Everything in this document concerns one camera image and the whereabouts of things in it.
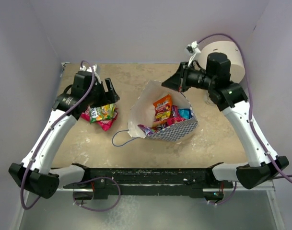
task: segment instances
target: beige table surface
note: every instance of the beige table surface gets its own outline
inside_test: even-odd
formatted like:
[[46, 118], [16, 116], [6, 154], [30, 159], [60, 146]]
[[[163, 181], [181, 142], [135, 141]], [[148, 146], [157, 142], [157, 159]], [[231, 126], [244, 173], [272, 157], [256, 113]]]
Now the beige table surface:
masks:
[[[111, 78], [120, 96], [119, 115], [112, 128], [104, 132], [99, 125], [79, 119], [60, 146], [52, 167], [66, 167], [73, 162], [88, 167], [208, 167], [218, 162], [247, 161], [244, 149], [233, 127], [218, 108], [203, 101], [204, 91], [191, 88], [185, 93], [199, 121], [195, 134], [175, 143], [137, 139], [123, 147], [114, 147], [111, 138], [118, 130], [127, 129], [130, 108], [149, 80], [164, 81], [175, 73], [174, 64], [106, 64], [100, 65], [100, 78]], [[59, 93], [73, 83], [78, 64], [68, 64]], [[124, 132], [115, 143], [129, 140]]]

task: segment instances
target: wooden table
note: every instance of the wooden table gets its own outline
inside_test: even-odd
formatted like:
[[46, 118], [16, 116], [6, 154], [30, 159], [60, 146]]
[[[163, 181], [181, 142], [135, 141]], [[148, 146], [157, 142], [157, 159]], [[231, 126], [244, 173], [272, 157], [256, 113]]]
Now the wooden table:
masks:
[[[88, 167], [188, 168], [208, 167], [218, 162], [247, 161], [244, 149], [228, 120], [218, 108], [204, 102], [203, 90], [185, 93], [199, 121], [195, 134], [174, 143], [137, 139], [123, 147], [111, 142], [115, 132], [127, 129], [130, 108], [149, 80], [164, 81], [175, 73], [174, 64], [102, 64], [100, 77], [111, 78], [120, 96], [119, 115], [112, 128], [104, 132], [99, 125], [79, 119], [60, 146], [52, 167], [66, 167], [77, 162]], [[68, 64], [59, 88], [61, 93], [73, 83], [78, 64]], [[129, 140], [127, 133], [117, 136], [115, 143]]]

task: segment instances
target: wall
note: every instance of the wall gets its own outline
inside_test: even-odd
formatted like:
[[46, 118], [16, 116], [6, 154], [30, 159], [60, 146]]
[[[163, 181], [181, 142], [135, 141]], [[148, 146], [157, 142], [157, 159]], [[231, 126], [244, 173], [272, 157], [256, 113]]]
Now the wall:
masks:
[[269, 0], [30, 0], [61, 61], [178, 63], [224, 32], [241, 44]]
[[31, 4], [0, 0], [0, 230], [10, 228], [19, 188], [8, 174], [48, 119], [61, 71]]
[[[292, 0], [271, 0], [246, 49], [254, 95], [254, 114], [292, 173]], [[292, 184], [275, 181], [286, 227], [292, 230]]]

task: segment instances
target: white cylinder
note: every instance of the white cylinder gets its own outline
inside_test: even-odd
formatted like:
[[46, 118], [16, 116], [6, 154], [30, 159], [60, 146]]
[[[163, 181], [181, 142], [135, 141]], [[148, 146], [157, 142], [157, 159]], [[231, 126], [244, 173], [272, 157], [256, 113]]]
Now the white cylinder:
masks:
[[245, 68], [242, 55], [236, 44], [231, 41], [219, 41], [208, 44], [202, 49], [198, 58], [201, 67], [204, 69], [206, 68], [208, 55], [214, 52], [227, 55], [228, 59], [231, 61], [230, 80], [239, 83], [244, 78]]

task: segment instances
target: table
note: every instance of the table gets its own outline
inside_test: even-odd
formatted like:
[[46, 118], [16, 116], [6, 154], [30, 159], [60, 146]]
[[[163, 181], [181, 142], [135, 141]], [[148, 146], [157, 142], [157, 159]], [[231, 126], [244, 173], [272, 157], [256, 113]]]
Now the table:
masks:
[[[177, 64], [102, 64], [100, 78], [111, 78], [120, 96], [119, 115], [112, 128], [104, 132], [99, 125], [79, 119], [60, 146], [52, 167], [67, 167], [73, 162], [87, 167], [118, 168], [197, 168], [218, 162], [246, 162], [244, 149], [229, 121], [218, 108], [204, 102], [204, 91], [190, 89], [185, 96], [199, 121], [195, 133], [182, 142], [137, 139], [123, 147], [112, 145], [112, 136], [127, 129], [129, 111], [149, 80], [164, 81]], [[73, 83], [79, 64], [67, 64], [59, 94]], [[115, 143], [129, 140], [124, 132]]]

